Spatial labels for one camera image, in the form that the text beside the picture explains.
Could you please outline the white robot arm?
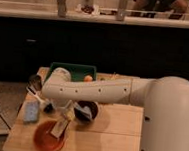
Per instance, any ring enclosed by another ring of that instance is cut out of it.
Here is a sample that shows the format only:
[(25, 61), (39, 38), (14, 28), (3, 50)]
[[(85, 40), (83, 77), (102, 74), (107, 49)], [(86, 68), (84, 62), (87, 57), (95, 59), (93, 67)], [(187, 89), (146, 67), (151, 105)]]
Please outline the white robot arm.
[(119, 103), (144, 109), (140, 151), (189, 151), (189, 81), (182, 77), (71, 81), (57, 69), (42, 94), (57, 101)]

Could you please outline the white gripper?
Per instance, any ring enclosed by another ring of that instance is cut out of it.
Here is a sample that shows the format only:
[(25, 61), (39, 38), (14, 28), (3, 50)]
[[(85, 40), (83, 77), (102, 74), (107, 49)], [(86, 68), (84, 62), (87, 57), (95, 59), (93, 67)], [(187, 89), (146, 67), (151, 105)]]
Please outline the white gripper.
[(69, 121), (73, 121), (75, 119), (74, 114), (74, 106), (72, 100), (51, 100), (51, 103), (54, 109), (64, 118)]

